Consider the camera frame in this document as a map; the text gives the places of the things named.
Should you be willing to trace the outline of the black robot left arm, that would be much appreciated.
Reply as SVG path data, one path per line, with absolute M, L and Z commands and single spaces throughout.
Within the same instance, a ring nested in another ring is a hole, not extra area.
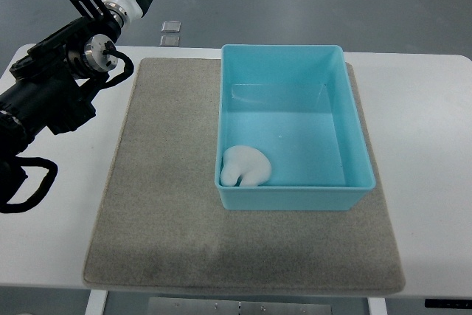
M 95 115 L 97 93 L 126 80 L 133 63 L 115 43 L 121 23 L 101 0 L 70 0 L 81 17 L 52 33 L 10 67 L 1 94 L 1 213 L 31 210 L 51 188 L 58 166 L 22 157 L 44 128 L 74 131 Z

